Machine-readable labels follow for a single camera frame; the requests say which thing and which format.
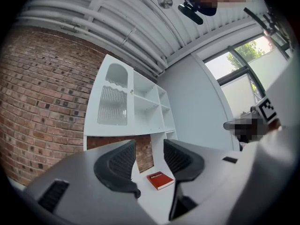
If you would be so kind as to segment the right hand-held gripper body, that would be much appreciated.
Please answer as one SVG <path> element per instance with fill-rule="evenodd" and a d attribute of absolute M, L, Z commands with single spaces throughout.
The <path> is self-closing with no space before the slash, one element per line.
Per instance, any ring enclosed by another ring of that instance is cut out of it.
<path fill-rule="evenodd" d="M 278 129 L 278 116 L 267 97 L 234 121 L 234 135 L 239 142 L 259 141 L 268 132 Z"/>

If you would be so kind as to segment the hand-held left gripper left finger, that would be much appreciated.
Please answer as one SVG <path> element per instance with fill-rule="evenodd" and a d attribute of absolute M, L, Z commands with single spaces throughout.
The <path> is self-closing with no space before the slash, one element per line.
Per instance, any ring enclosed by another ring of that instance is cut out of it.
<path fill-rule="evenodd" d="M 34 179 L 23 198 L 48 225 L 165 225 L 135 149 L 135 140 L 125 140 L 70 155 Z"/>

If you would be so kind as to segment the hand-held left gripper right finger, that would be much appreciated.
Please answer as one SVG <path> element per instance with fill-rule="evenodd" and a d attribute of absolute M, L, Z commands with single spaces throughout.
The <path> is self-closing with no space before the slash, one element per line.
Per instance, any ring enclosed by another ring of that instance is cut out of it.
<path fill-rule="evenodd" d="M 165 139 L 164 160 L 175 178 L 170 222 L 253 222 L 246 193 L 253 147 L 239 152 Z"/>

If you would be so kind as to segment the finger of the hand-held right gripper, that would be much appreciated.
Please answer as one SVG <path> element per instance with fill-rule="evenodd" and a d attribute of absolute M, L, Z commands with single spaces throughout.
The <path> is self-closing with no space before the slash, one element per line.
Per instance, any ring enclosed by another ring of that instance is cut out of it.
<path fill-rule="evenodd" d="M 227 131 L 238 132 L 241 130 L 241 118 L 234 118 L 231 121 L 225 122 L 223 128 Z"/>

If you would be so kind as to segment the red book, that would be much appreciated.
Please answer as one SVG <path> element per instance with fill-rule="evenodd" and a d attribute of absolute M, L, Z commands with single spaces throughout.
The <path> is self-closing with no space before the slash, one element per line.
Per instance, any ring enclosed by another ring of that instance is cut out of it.
<path fill-rule="evenodd" d="M 154 186 L 156 190 L 161 190 L 174 183 L 174 179 L 168 177 L 162 172 L 156 172 L 147 175 L 147 179 Z"/>

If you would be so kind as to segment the white desk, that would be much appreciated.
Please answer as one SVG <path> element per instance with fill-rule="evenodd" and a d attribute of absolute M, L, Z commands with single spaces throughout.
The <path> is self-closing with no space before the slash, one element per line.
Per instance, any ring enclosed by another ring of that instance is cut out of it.
<path fill-rule="evenodd" d="M 167 133 L 151 134 L 150 137 L 154 166 L 140 173 L 137 162 L 135 162 L 131 178 L 141 191 L 141 196 L 137 199 L 139 205 L 157 224 L 165 225 L 169 223 L 169 213 L 173 202 L 175 184 L 171 184 L 161 190 L 156 190 L 148 181 L 147 175 L 162 172 L 174 179 L 172 172 L 164 160 L 164 139 L 167 138 Z"/>

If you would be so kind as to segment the white hutch shelf unit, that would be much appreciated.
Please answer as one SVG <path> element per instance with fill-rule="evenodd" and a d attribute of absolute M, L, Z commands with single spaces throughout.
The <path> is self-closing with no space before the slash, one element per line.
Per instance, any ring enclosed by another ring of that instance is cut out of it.
<path fill-rule="evenodd" d="M 134 71 L 133 95 L 134 134 L 110 137 L 83 135 L 83 149 L 101 146 L 105 141 L 113 143 L 116 140 L 136 139 L 137 165 L 142 173 L 154 166 L 150 135 L 166 132 L 167 138 L 171 139 L 175 139 L 177 135 L 169 98 L 163 88 Z"/>

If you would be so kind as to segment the white arched glass cabinet door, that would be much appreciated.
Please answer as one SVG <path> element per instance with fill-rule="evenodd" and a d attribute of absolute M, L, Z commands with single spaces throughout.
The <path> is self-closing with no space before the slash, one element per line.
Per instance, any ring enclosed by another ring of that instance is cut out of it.
<path fill-rule="evenodd" d="M 90 93 L 84 124 L 85 136 L 134 134 L 134 69 L 106 55 Z"/>

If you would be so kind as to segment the round metal ceiling fixture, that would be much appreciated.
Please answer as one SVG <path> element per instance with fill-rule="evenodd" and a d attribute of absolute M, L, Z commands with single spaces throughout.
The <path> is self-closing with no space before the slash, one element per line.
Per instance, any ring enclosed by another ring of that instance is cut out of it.
<path fill-rule="evenodd" d="M 170 9 L 173 6 L 173 0 L 157 0 L 157 3 L 163 9 Z"/>

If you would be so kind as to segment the white ceiling pipes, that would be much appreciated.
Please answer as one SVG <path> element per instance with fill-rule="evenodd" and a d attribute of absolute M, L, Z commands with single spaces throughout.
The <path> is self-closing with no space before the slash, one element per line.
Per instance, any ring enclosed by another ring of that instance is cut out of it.
<path fill-rule="evenodd" d="M 158 0 L 28 0 L 21 22 L 67 30 L 158 76 L 179 47 Z"/>

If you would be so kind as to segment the black window frame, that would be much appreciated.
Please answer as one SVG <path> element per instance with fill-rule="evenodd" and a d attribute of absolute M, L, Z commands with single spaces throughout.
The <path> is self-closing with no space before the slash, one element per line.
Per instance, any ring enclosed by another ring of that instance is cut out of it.
<path fill-rule="evenodd" d="M 258 103 L 292 56 L 288 44 L 278 37 L 258 35 L 205 60 L 217 80 L 234 117 Z"/>

